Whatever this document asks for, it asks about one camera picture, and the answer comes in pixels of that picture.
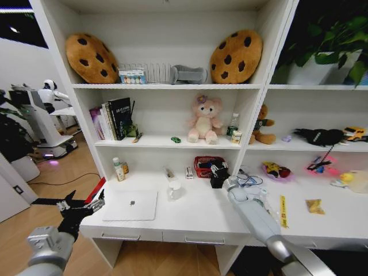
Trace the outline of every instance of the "wall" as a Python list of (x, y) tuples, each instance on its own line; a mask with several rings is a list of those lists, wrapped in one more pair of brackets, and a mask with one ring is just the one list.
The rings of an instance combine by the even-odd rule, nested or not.
[[(8, 91), (11, 84), (23, 83), (39, 89), (45, 79), (52, 79), (57, 84), (57, 90), (67, 94), (48, 49), (0, 38), (0, 62), (0, 89)], [(67, 105), (55, 102), (54, 107), (61, 109)], [(62, 117), (66, 126), (75, 124), (73, 118)], [(53, 121), (58, 128), (56, 118), (53, 118)]]

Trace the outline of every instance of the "white laptop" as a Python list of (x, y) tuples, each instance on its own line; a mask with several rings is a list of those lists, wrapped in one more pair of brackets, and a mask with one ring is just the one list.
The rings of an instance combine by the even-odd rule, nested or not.
[(154, 220), (157, 191), (117, 191), (107, 202), (103, 221)]

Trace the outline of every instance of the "yellow tape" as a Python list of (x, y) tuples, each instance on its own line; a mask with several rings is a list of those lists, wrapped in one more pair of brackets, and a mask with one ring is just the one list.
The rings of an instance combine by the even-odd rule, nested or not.
[(288, 218), (286, 217), (286, 200), (285, 196), (280, 196), (280, 222), (281, 226), (284, 228), (288, 228)]

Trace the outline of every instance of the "book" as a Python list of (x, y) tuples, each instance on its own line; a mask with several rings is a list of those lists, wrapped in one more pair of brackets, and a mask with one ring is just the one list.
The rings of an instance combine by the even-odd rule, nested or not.
[(99, 109), (99, 113), (101, 115), (98, 115), (97, 117), (98, 117), (99, 124), (101, 125), (103, 136), (105, 137), (105, 140), (111, 140), (109, 129), (108, 129), (108, 124), (105, 120), (104, 111), (102, 110), (102, 108)]
[(104, 137), (104, 134), (102, 132), (101, 124), (99, 123), (99, 119), (98, 119), (98, 115), (101, 115), (100, 112), (99, 112), (99, 107), (90, 109), (90, 114), (91, 114), (91, 118), (92, 118), (92, 123), (93, 123), (94, 128), (95, 128), (96, 133), (97, 133), (97, 137), (100, 140), (104, 140), (105, 137)]
[(106, 125), (108, 127), (109, 137), (110, 137), (111, 140), (114, 140), (114, 134), (113, 134), (113, 131), (111, 129), (112, 126), (111, 126), (111, 123), (109, 121), (109, 116), (108, 116), (108, 111), (106, 110), (106, 105), (107, 105), (107, 103), (102, 104), (102, 112), (101, 113), (105, 117)]
[(111, 116), (111, 112), (110, 112), (110, 107), (109, 107), (109, 103), (104, 103), (102, 105), (102, 108), (106, 109), (106, 114), (108, 115), (108, 123), (110, 125), (110, 129), (111, 129), (111, 133), (112, 133), (112, 140), (117, 140), (116, 138), (116, 132), (115, 132), (115, 127), (114, 127), (114, 123), (113, 123), (113, 118)]
[(124, 135), (124, 127), (132, 124), (131, 117), (131, 99), (122, 98), (108, 101), (110, 113), (113, 119), (114, 129), (117, 140), (122, 140)]

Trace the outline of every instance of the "pink toy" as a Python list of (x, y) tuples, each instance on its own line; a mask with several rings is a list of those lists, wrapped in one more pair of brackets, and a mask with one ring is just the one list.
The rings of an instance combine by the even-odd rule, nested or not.
[(216, 144), (217, 135), (223, 134), (223, 123), (216, 118), (223, 109), (221, 99), (198, 95), (191, 108), (195, 118), (189, 122), (193, 128), (188, 133), (188, 141), (196, 143), (198, 139), (206, 139), (207, 144)]

